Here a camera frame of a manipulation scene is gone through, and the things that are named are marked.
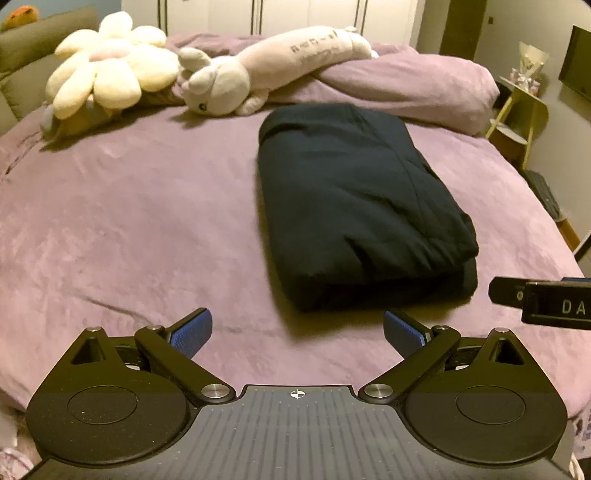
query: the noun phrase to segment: gray sofa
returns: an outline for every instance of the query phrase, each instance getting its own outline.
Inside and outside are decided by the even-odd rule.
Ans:
[[[94,7],[84,7],[0,34],[0,135],[43,104],[47,79],[60,64],[53,54],[60,42],[98,25]]]

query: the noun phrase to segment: wall-mounted tv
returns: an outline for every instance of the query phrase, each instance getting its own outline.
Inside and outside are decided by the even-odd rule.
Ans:
[[[558,79],[591,101],[591,32],[573,27]]]

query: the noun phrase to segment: doorway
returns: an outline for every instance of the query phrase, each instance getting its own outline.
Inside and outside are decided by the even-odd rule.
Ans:
[[[474,60],[487,0],[450,0],[440,55]]]

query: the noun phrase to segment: orange plush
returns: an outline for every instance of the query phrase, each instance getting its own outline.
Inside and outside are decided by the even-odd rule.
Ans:
[[[37,7],[32,5],[23,5],[8,15],[2,24],[0,31],[5,32],[6,30],[10,30],[12,28],[22,27],[23,25],[36,22],[37,20],[39,20],[39,10]]]

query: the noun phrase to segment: metal screw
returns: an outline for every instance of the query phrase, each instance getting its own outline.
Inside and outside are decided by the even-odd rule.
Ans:
[[[378,398],[380,400],[388,398],[390,395],[392,395],[392,393],[394,393],[392,387],[383,383],[372,383],[371,385],[367,385],[363,391],[368,397]]]
[[[203,387],[201,393],[207,398],[223,398],[230,394],[230,389],[227,385],[214,383]]]

